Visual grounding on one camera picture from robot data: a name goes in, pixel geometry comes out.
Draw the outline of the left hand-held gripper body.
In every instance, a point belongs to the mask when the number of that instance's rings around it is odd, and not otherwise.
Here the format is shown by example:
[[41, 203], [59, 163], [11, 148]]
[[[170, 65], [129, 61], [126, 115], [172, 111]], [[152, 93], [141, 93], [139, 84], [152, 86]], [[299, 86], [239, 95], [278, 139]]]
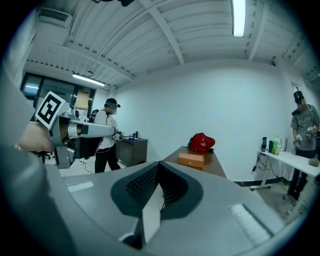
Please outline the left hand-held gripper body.
[[76, 113], [69, 103], [52, 91], [47, 93], [35, 112], [37, 121], [48, 130], [58, 169], [70, 168], [77, 156], [75, 140], [80, 135], [80, 125]]

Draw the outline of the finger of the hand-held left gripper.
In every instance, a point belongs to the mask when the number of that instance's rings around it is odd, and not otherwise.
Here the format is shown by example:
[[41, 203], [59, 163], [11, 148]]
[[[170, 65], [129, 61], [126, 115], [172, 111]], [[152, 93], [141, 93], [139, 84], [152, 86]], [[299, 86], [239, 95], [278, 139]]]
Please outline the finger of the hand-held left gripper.
[[102, 137], [80, 138], [78, 144], [78, 158], [88, 159], [94, 156], [99, 149], [102, 140]]
[[113, 137], [116, 129], [112, 126], [70, 120], [67, 125], [68, 137], [104, 138]]

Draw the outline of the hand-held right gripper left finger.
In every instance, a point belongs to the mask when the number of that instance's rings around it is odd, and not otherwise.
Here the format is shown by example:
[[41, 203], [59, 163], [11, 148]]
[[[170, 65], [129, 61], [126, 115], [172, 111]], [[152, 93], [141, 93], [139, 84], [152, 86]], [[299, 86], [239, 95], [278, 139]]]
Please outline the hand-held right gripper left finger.
[[158, 162], [63, 180], [94, 223], [123, 244], [142, 250], [160, 226]]

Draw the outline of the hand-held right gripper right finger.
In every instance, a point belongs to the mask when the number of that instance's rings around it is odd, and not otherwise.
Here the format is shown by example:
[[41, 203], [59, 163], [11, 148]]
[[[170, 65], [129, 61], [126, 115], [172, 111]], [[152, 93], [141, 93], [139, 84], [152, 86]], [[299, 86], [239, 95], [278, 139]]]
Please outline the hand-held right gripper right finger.
[[[169, 166], [197, 180], [203, 188], [199, 205], [185, 218], [169, 219], [161, 226], [144, 253], [152, 256], [273, 256], [279, 242], [276, 235], [284, 228], [282, 219], [252, 191], [226, 178], [192, 169], [176, 163]], [[242, 227], [232, 207], [244, 207], [262, 225], [268, 236], [262, 239], [257, 226], [249, 223]]]

